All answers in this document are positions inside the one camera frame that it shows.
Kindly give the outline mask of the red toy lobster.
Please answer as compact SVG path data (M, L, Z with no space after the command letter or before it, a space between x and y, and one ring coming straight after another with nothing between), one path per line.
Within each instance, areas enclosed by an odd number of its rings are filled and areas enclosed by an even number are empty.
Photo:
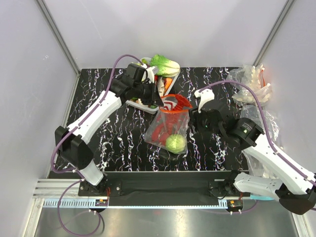
M180 94L163 96L162 101L163 106L159 108L148 132L150 142L165 147L166 139L172 134L186 137L189 109L192 106L189 100Z

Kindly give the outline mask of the clear zip bag orange zipper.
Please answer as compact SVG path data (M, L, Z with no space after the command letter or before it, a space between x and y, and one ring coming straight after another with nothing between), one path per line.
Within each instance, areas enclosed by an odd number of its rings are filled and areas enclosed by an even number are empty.
M165 149L173 154L187 151L187 129L190 101L180 94L162 97L163 106L144 135L145 142Z

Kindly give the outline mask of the round green cabbage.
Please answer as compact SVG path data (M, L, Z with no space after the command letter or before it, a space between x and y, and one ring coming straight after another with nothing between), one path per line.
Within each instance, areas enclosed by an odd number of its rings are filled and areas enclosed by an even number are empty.
M165 142L165 147L168 151L179 154L186 148L186 139L181 134L170 135Z

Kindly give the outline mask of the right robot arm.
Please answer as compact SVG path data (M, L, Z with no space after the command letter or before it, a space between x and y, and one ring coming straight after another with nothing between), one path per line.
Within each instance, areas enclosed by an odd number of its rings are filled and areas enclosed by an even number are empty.
M249 118L235 118L217 100L189 110L190 127L200 134L218 134L229 145L249 153L276 175L275 179L233 170L218 185L221 195L254 193L277 200L288 211L303 215L316 206L316 175L300 166L268 140L268 134Z

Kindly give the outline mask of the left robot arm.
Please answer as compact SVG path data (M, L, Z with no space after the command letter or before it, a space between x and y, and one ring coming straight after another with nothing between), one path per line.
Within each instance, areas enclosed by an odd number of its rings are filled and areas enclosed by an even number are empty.
M157 72L157 66L129 64L124 74L116 79L110 78L109 88L79 119L55 131L53 153L70 163L72 170L89 184L89 189L97 196L106 191L107 177L97 168L88 144L97 129L126 101L138 98L144 105L163 105L155 83Z

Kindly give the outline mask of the teal zip bag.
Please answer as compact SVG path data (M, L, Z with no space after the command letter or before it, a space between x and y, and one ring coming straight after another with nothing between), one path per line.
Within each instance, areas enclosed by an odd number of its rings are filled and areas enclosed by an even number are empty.
M263 200L263 201L273 200L273 198L271 198L271 197L255 195L255 194L251 194L250 198L253 200Z

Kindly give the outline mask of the orange carrot piece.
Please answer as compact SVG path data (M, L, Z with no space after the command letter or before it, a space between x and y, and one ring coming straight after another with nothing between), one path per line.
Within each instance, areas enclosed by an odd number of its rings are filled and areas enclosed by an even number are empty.
M170 88L170 86L173 82L173 79L172 78L164 78L163 82L164 82L164 93L166 93L167 90Z

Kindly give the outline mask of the white plastic basket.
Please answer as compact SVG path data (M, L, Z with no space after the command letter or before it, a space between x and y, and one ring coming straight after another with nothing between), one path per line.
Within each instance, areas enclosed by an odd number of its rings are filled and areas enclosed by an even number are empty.
M152 58L148 58L148 57L144 57L141 59L141 63L136 63L138 66L141 66L143 68L148 68L148 67L151 67L150 66L150 60ZM173 82L170 86L170 88L167 90L166 93L164 93L164 82L163 82L163 79L165 77L163 76L158 76L157 74L155 74L155 81L154 83L157 85L158 87L158 93L160 95L160 97L163 97L163 96L166 96L170 93L172 87L174 86L178 76L179 76L180 72L175 75L174 77L171 77L173 79ZM143 105L140 101L139 98L136 98L136 97L133 97L131 98L129 101L126 102L126 104L130 105L130 106L133 106L135 108L138 108L140 110L143 110L144 112L147 112L149 114L155 114L157 111L158 111L158 106L147 106L147 105Z

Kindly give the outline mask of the napa cabbage toy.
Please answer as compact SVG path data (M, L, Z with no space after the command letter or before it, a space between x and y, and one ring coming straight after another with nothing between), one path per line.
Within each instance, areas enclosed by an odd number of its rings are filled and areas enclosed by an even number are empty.
M180 72L180 65L172 61L163 55L156 54L150 60L150 66L154 66L158 68L157 75L163 77L174 77Z

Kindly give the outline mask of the pile of clear bags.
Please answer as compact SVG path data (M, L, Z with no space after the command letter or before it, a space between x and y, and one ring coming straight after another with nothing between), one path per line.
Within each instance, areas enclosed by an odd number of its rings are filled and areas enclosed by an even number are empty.
M263 72L264 66L262 64L257 67L243 65L242 67L231 70L227 79L240 82L249 87L255 93L260 105L262 106L269 136L271 140L279 146L279 125L276 113L265 108L269 100L272 98L272 86L270 83L265 82ZM233 100L237 105L241 106L240 116L242 118L251 119L265 131L263 120L259 112L259 107L253 95L243 86L237 84L234 86L238 89L238 92L233 95ZM247 159L247 164L251 175L272 179L277 178L277 176L269 168L263 165L255 157L250 155L249 152L244 151L243 154Z

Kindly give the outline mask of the aluminium frame post left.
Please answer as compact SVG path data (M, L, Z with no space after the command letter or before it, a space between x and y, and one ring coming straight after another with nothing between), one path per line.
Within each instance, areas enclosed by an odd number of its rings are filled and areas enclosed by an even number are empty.
M75 74L78 76L81 72L81 69L77 65L74 57L72 56L65 40L62 37L62 34L60 30L58 29L58 26L48 8L44 0L35 0L36 4L38 5L44 19L46 20L51 32L53 33L59 47L61 48L62 52L64 53L68 63L70 64L71 68L75 72Z

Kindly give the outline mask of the aluminium frame post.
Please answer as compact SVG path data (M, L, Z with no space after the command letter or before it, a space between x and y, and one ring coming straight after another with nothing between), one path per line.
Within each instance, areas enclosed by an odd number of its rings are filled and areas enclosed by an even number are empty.
M256 58L253 62L253 66L256 67L261 63L264 55L266 54L266 52L269 49L270 44L273 42L277 32L281 28L284 20L286 19L288 13L290 12L290 10L295 2L296 2L296 0L287 0L285 2L285 4L284 4L282 10L280 11L276 21L274 22L270 32L268 33L268 36L266 37L258 55L256 56Z
M46 20L51 32L53 33L59 47L61 48L62 52L64 53L68 63L70 64L71 68L75 72L75 74L78 76L81 72L81 69L77 65L74 57L72 56L65 40L62 37L62 34L60 30L58 29L58 26L48 8L44 0L35 0L36 4L38 5L44 19Z

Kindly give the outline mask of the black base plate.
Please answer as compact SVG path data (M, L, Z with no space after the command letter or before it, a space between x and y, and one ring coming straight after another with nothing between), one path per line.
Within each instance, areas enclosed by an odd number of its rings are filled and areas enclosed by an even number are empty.
M87 181L79 185L81 197L100 197L109 194L122 197L135 193L202 193L232 175L232 171L133 171L107 172L97 186Z

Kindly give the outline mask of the aluminium frame post right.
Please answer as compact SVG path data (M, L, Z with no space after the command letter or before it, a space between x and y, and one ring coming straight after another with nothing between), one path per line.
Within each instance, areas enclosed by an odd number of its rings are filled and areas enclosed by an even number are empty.
M266 37L258 55L256 56L256 58L253 62L253 66L256 67L261 63L264 55L266 54L266 52L269 49L270 44L273 42L277 32L281 28L284 20L286 19L288 13L290 12L290 10L295 2L296 2L296 0L287 0L285 2L285 4L284 4L282 10L280 11L276 21L274 22L270 32L268 33L268 36Z

